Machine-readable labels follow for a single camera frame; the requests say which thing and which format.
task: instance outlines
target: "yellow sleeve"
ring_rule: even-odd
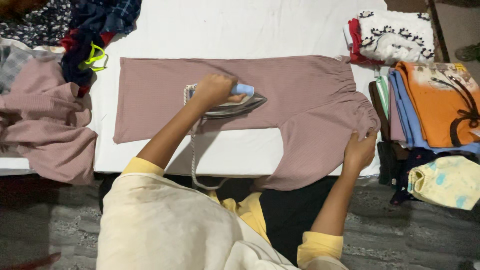
[[[121,174],[132,172],[154,173],[158,176],[163,176],[163,174],[165,173],[162,168],[156,166],[149,161],[137,157],[134,157],[132,158],[132,160],[130,160],[127,167],[125,167]]]
[[[297,249],[297,263],[305,269],[308,263],[319,256],[340,259],[342,255],[343,237],[324,233],[304,232],[303,244]]]

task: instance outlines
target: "clothes iron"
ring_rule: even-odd
[[[187,104],[187,101],[192,98],[195,93],[195,87],[197,84],[194,85],[187,85],[183,90],[183,105]],[[222,105],[213,107],[211,110],[205,113],[203,119],[221,119],[227,117],[234,117],[244,113],[251,112],[252,110],[260,107],[262,104],[267,102],[267,99],[255,93],[255,89],[253,86],[237,84],[235,85],[232,90],[230,91],[233,95],[240,95],[240,94],[247,94],[246,97],[240,103],[224,103]],[[196,161],[195,161],[195,131],[196,128],[190,130],[190,145],[192,147],[192,187],[194,189],[201,187],[206,190],[216,190],[219,189],[226,180],[230,178],[224,178],[218,186],[206,186],[201,184],[197,180],[197,176],[195,174],[196,171]]]
[[[194,85],[187,85],[184,89],[184,102],[186,103],[195,93]],[[251,112],[252,110],[260,107],[267,102],[267,98],[255,93],[253,86],[237,84],[232,88],[231,94],[240,95],[247,94],[247,96],[240,103],[225,103],[205,113],[203,119],[221,119],[238,116],[244,113]]]

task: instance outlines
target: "hand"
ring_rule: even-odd
[[[345,147],[343,158],[343,172],[360,174],[360,171],[370,165],[375,156],[375,141],[377,140],[377,131],[370,129],[367,137],[359,141],[359,134],[353,131],[350,140]]]
[[[235,84],[237,84],[236,78],[209,74],[197,84],[192,100],[200,102],[206,110],[226,102],[241,102],[246,94],[236,96],[230,94]]]

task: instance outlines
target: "forearm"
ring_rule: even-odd
[[[138,153],[137,157],[165,169],[180,142],[208,110],[192,98]]]
[[[342,236],[348,205],[359,173],[343,170],[313,222],[311,232]]]

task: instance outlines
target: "stone floor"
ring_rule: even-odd
[[[61,251],[52,269],[94,269],[101,213],[98,186],[65,186],[52,196],[0,211],[0,269]],[[480,207],[423,202],[393,207],[387,186],[357,186],[342,261],[355,269],[473,269],[480,260]]]

